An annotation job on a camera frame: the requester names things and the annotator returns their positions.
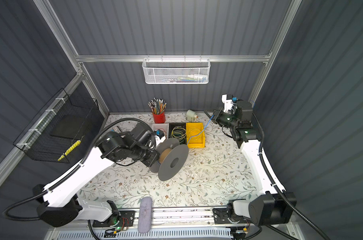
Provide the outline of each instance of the glue bottle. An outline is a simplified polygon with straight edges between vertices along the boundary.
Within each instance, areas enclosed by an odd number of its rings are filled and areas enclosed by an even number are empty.
[[[188,122],[195,122],[198,115],[194,111],[188,110],[186,117]]]

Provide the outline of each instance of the gray wall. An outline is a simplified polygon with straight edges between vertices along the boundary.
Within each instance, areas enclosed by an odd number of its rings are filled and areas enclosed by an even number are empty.
[[[289,0],[55,0],[80,55],[265,55]],[[208,84],[146,84],[140,63],[85,63],[110,112],[215,109],[222,94],[248,99],[262,63],[212,63]]]
[[[255,112],[299,209],[331,239],[363,239],[363,1],[302,3]]]
[[[74,77],[75,71],[32,1],[0,1],[0,162],[12,142],[47,101]],[[81,84],[78,90],[87,93]],[[0,238],[42,239],[48,225],[13,222],[2,210],[32,196],[31,188],[48,183],[70,164],[23,158],[0,188]],[[36,203],[13,214],[34,216]]]
[[[75,71],[31,1],[0,1],[0,162]]]

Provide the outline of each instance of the bundle of pencils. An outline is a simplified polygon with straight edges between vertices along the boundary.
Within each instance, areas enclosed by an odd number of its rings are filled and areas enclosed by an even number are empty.
[[[167,103],[163,99],[153,98],[148,102],[148,105],[150,106],[153,114],[162,114],[164,113]]]

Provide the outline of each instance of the floral tablecloth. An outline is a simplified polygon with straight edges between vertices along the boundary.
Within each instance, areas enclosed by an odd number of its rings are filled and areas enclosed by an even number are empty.
[[[207,124],[203,113],[198,120]],[[121,118],[138,118],[153,123],[152,114],[110,115],[107,125]],[[185,113],[166,114],[166,122],[186,122]],[[134,121],[118,124],[130,131]],[[256,185],[247,160],[236,142],[225,136],[221,128],[209,123],[205,130],[206,147],[191,148],[183,168],[173,178],[160,181],[142,163],[129,167],[112,165],[96,175],[78,195],[89,200],[112,200],[119,208],[136,208],[143,197],[150,196],[154,207],[225,205],[230,199],[256,198]]]

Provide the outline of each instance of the red cup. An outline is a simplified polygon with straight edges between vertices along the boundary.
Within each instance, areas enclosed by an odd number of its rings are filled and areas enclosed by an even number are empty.
[[[153,114],[153,120],[155,121],[155,123],[165,123],[165,114],[161,113],[161,114]]]

